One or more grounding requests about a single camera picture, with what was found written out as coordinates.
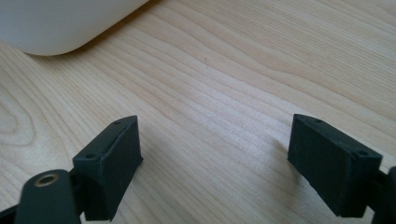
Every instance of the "white bowl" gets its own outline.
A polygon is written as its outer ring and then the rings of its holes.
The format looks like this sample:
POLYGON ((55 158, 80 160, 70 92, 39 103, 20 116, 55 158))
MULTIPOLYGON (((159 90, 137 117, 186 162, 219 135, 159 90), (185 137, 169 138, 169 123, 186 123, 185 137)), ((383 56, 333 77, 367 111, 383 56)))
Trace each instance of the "white bowl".
POLYGON ((0 40, 26 53, 77 49, 148 0, 0 0, 0 40))

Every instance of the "wooden table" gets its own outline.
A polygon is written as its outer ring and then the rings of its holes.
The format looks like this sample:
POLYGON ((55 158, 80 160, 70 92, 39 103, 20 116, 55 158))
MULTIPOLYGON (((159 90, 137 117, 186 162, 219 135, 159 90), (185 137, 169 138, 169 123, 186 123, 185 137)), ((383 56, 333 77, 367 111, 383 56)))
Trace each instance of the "wooden table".
POLYGON ((0 44, 0 210, 137 115, 145 160, 113 223, 369 223, 336 217, 288 163, 290 125, 324 119, 387 173, 395 71, 391 0, 151 0, 61 56, 0 44))

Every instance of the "white object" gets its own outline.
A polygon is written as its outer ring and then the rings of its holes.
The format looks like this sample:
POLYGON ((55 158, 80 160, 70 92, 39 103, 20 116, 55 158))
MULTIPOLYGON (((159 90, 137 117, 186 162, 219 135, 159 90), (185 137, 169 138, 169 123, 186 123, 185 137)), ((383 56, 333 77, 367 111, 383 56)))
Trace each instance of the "white object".
POLYGON ((148 0, 0 0, 0 40, 26 53, 81 47, 148 0))

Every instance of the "light wood surface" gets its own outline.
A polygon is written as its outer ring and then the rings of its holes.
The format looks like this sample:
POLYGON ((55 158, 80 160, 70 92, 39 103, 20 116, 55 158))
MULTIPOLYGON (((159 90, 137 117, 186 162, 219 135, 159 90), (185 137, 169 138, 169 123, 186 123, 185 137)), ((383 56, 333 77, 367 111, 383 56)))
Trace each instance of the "light wood surface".
POLYGON ((113 223, 370 223, 335 217, 288 163, 290 125, 324 119, 387 172, 395 71, 393 0, 150 1, 65 55, 0 44, 0 210, 137 115, 145 160, 113 223))

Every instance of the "white plastic container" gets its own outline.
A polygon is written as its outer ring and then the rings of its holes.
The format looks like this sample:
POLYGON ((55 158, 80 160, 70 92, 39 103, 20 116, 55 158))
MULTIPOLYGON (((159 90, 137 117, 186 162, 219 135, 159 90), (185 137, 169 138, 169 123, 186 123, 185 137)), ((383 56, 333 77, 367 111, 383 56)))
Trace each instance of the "white plastic container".
POLYGON ((0 0, 0 40, 26 53, 77 49, 148 0, 0 0))

